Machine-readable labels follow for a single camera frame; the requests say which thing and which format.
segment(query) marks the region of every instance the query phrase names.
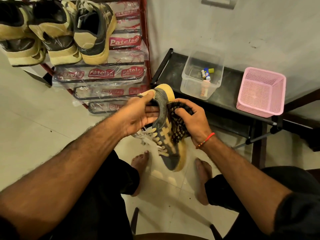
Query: bracelet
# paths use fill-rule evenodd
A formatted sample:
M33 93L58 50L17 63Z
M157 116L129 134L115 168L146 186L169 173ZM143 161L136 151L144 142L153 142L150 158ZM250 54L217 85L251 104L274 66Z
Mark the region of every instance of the bracelet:
M210 137L212 137L215 133L212 132L202 143L200 143L199 145L197 145L195 148L199 149L207 140L209 140Z

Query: forearm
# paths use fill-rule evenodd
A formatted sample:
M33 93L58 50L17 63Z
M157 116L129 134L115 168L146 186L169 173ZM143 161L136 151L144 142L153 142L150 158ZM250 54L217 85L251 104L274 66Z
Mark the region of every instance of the forearm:
M217 137L211 137L203 145L203 151L221 171L260 230L270 234L278 205L291 191Z
M0 193L0 214L22 238L52 230L70 211L103 161L122 139L121 121L110 117Z

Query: patterned cloth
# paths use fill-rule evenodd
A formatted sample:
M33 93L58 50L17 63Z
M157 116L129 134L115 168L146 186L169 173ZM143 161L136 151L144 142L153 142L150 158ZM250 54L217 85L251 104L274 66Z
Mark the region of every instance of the patterned cloth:
M186 110L186 112L188 112L190 115L193 115L193 111L192 109L185 105L182 102L169 102L167 103L167 108L168 108L168 119L169 122L171 122L171 138L174 144L177 144L179 141L181 141L183 138L185 137L189 137L190 134L187 131L186 125L183 121L183 119L176 115L176 113L174 112L175 109L178 108L183 108Z

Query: person's left hand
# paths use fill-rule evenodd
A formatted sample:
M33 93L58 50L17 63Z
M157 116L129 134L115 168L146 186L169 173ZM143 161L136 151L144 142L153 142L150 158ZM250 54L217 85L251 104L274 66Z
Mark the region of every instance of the person's left hand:
M114 114L122 122L124 137L132 135L143 126L153 123L159 116L159 107L147 106L154 97L154 92L150 91L143 97L130 98L125 106Z

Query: chair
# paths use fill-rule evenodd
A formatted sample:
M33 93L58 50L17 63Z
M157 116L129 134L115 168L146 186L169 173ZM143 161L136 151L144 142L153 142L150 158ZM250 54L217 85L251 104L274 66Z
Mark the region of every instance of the chair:
M136 235L138 214L139 214L139 208L136 207L134 209L134 213L130 222L131 231L135 240L207 240L205 238L198 237L198 236L179 234L179 233L165 233L165 232L146 233L146 234ZM218 230L215 228L213 224L210 225L210 229L212 231L212 234L215 240L222 240L221 235L219 234Z

